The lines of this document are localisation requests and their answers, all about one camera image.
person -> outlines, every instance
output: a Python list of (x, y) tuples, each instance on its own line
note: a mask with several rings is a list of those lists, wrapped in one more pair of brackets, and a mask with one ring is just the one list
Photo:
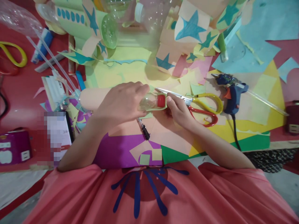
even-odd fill
[(299, 223), (261, 170), (239, 150), (195, 122), (184, 101), (166, 98), (173, 119), (194, 134), (219, 166), (189, 161), (162, 167), (106, 170), (92, 164), (113, 127), (139, 111), (148, 85), (112, 88), (46, 179), (28, 223)]

hot glue gun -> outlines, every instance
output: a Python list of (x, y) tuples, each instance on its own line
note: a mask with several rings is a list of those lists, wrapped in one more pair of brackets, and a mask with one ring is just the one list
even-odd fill
[(217, 84), (225, 87), (227, 91), (224, 96), (227, 98), (224, 113), (235, 115), (239, 111), (241, 94), (247, 92), (249, 86), (229, 74), (212, 74), (212, 76), (216, 78)]

purple box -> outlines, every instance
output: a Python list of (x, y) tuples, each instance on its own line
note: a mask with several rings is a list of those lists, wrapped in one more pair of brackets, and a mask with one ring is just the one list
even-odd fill
[(0, 135), (0, 166), (18, 164), (31, 157), (28, 131), (20, 130)]

blue paper star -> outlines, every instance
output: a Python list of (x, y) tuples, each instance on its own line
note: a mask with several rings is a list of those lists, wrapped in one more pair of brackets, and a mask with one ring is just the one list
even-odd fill
[(193, 54), (193, 53), (190, 53), (190, 56), (189, 58), (187, 58), (187, 60), (191, 59), (192, 61), (194, 61), (197, 57)]
[(186, 21), (183, 19), (184, 27), (183, 29), (177, 34), (175, 40), (182, 39), (183, 37), (193, 37), (197, 39), (199, 42), (201, 42), (199, 38), (199, 33), (206, 31), (206, 29), (198, 26), (198, 12), (197, 10), (194, 12), (192, 17), (189, 21)]
[(217, 36), (217, 35), (211, 37), (211, 32), (210, 32), (210, 33), (207, 35), (207, 37), (206, 37), (206, 41), (203, 42), (203, 43), (201, 44), (201, 47), (200, 47), (200, 50), (199, 50), (199, 51), (201, 51), (203, 48), (208, 48), (208, 47), (210, 46), (211, 41), (212, 41), (216, 36)]
[(85, 57), (84, 55), (79, 54), (77, 52), (75, 52), (75, 56), (69, 56), (69, 57), (76, 59), (79, 64), (84, 64), (87, 61), (93, 61), (94, 60), (93, 58)]
[(106, 52), (106, 46), (102, 45), (102, 43), (100, 41), (99, 41), (99, 46), (101, 48), (101, 53), (105, 52), (107, 54), (107, 52)]
[(89, 21), (90, 21), (90, 25), (89, 25), (89, 26), (90, 26), (90, 28), (93, 29), (94, 33), (95, 33), (96, 36), (97, 36), (97, 30), (99, 29), (99, 27), (97, 26), (97, 22), (96, 22), (96, 13), (95, 13), (95, 10), (94, 10), (94, 8), (93, 8), (93, 14), (91, 15), (91, 14), (87, 11), (87, 9), (85, 8), (85, 6), (84, 6), (84, 5), (82, 5), (82, 6), (83, 6), (83, 8), (84, 8), (84, 10), (85, 10), (85, 12), (86, 12), (86, 15), (87, 15)]
[(174, 65), (172, 65), (172, 64), (170, 64), (170, 63), (168, 62), (168, 60), (169, 60), (169, 53), (168, 53), (168, 55), (164, 58), (164, 60), (161, 60), (160, 58), (157, 58), (157, 57), (156, 57), (156, 60), (157, 60), (157, 65), (158, 65), (159, 67), (162, 67), (162, 68), (166, 69), (166, 70), (168, 70), (168, 69), (174, 67)]
[(231, 24), (234, 14), (236, 14), (239, 11), (239, 9), (236, 7), (237, 1), (238, 0), (236, 0), (232, 6), (227, 5), (225, 15), (218, 21), (218, 23), (225, 21), (228, 26)]

pink shirt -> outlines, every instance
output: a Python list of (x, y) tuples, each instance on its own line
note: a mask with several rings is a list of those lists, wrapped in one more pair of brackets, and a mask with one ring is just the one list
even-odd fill
[(299, 223), (261, 170), (189, 161), (161, 168), (97, 165), (46, 179), (24, 224)]

